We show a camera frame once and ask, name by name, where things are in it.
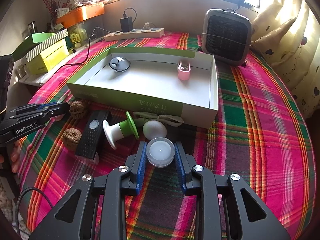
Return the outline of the brown walnut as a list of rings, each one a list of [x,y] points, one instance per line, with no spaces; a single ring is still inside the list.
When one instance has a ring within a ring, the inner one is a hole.
[[[62,135],[62,142],[65,147],[71,151],[75,151],[82,137],[82,133],[76,128],[69,128]]]
[[[87,102],[85,101],[73,101],[70,104],[69,112],[73,119],[82,119],[87,112]]]

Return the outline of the translucent round jar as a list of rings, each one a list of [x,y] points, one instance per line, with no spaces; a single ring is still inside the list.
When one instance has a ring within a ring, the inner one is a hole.
[[[173,161],[175,148],[169,139],[158,137],[147,143],[146,156],[152,166],[165,168]]]

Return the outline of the green white suction holder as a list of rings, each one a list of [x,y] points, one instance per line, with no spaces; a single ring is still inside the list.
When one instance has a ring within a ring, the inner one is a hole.
[[[120,139],[123,139],[130,135],[134,135],[136,140],[139,139],[139,134],[132,116],[128,111],[126,111],[125,113],[127,119],[124,121],[111,126],[106,120],[104,120],[102,123],[108,143],[114,150],[116,149],[116,142]]]

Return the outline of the white egg-shaped light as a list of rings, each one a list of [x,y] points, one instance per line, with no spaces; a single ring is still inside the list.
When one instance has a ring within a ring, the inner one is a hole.
[[[157,120],[150,120],[143,126],[143,134],[148,140],[167,136],[166,127]]]

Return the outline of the black rectangular device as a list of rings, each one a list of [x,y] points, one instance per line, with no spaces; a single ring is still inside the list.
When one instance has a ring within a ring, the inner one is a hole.
[[[93,111],[77,145],[75,156],[97,165],[103,145],[103,121],[111,121],[112,115],[107,110]]]

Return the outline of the black white round gadget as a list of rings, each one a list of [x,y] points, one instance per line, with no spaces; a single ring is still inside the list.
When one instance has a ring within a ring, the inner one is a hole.
[[[114,57],[109,62],[109,67],[116,72],[124,72],[127,71],[131,66],[131,62],[124,57],[118,56]]]

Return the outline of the pink clip holder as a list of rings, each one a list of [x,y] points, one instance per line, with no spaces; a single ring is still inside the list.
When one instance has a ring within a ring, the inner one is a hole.
[[[181,81],[187,81],[190,78],[191,66],[189,62],[180,61],[177,65],[177,76]]]
[[[64,116],[65,116],[65,114],[57,115],[57,116],[54,117],[54,120],[55,121],[60,121]]]

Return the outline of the yellow green box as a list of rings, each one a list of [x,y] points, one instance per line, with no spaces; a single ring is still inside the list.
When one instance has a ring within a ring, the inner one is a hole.
[[[69,55],[65,39],[39,52],[32,59],[27,59],[27,68],[31,75],[49,72]]]

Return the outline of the striped white box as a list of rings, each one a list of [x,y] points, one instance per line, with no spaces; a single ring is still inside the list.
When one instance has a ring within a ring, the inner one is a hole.
[[[65,44],[65,37],[68,36],[68,30],[64,29],[55,35],[51,36],[50,38],[46,39],[45,41],[41,42],[31,51],[26,54],[27,62],[30,62],[38,55],[42,55],[44,57],[49,56],[52,52],[56,51],[60,47],[63,47]]]

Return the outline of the green folded box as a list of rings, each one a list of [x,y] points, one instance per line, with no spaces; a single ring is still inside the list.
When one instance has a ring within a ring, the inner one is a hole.
[[[54,33],[31,34],[12,53],[14,61],[20,60],[26,55],[26,53],[52,36],[54,36]]]

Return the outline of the yellow green toy figure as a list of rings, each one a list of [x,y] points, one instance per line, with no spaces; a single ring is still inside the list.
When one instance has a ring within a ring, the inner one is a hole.
[[[88,41],[88,35],[84,28],[73,28],[69,33],[74,48],[80,48]]]

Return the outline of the green white cardboard box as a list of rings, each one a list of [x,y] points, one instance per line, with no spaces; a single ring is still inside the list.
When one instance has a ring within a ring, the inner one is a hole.
[[[127,71],[109,67],[114,57],[131,62]],[[190,78],[177,76],[180,61],[189,62]],[[213,55],[151,47],[108,48],[89,60],[68,81],[76,98],[132,112],[173,115],[185,124],[210,128],[219,109]]]

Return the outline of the orange shelf tray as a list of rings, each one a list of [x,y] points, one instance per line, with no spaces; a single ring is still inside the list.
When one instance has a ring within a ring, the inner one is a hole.
[[[56,20],[57,24],[62,24],[65,28],[70,28],[82,21],[88,20],[90,18],[94,18],[96,16],[103,15],[104,3],[94,3],[90,5],[84,5],[82,7],[78,7],[71,12],[61,16]]]

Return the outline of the black charger plug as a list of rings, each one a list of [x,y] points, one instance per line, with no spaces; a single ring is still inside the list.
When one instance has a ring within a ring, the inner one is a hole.
[[[123,33],[127,33],[129,31],[133,30],[133,22],[132,22],[132,17],[124,17],[120,19],[120,26],[121,26],[121,31]]]

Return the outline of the white power strip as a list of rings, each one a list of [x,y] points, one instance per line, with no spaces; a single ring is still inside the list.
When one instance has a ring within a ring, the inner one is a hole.
[[[104,36],[105,41],[127,40],[135,38],[160,38],[164,35],[164,28],[133,29],[129,32],[110,33]]]

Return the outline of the grey portable heater fan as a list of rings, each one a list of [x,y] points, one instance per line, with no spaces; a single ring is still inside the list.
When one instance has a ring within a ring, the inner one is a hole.
[[[252,37],[250,20],[232,9],[209,9],[202,31],[202,51],[233,66],[244,64]]]

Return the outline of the cream heart-pattern curtain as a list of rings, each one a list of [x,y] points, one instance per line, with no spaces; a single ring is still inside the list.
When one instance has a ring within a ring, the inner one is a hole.
[[[319,22],[305,0],[261,0],[252,47],[282,79],[303,118],[319,109]]]

